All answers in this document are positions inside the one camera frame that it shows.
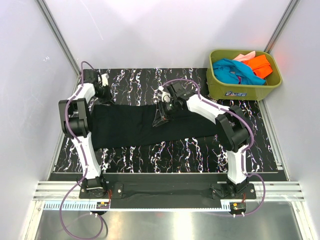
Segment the black t-shirt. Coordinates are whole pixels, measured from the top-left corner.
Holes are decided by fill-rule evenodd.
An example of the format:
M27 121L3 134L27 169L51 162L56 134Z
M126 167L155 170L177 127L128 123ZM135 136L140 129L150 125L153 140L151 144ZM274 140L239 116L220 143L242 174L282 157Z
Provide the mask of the black t-shirt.
M156 105L96 104L91 113L94 150L153 145L186 138L218 134L217 126L205 117L181 110L173 120L153 126Z

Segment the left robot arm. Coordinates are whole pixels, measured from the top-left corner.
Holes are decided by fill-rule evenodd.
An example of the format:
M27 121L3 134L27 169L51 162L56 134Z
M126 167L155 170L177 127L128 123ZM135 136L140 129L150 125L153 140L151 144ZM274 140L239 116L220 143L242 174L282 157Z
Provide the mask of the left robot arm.
M95 71L92 79L82 80L69 98L58 102L62 132L72 141L82 167L82 178L77 183L81 199L104 198L109 193L92 143L88 103L94 97L106 102L113 100L108 74Z

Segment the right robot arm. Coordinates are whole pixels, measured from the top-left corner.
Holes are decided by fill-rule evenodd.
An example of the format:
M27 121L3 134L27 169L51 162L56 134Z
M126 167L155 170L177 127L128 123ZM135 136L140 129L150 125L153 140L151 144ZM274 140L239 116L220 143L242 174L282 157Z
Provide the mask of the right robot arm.
M171 121L173 114L180 110L198 114L215 125L220 145L226 150L228 162L227 180L221 187L220 196L229 195L236 199L243 195L249 184L245 157L253 137L241 109L237 106L219 105L192 92L179 95L160 90L158 96L152 123L154 127Z

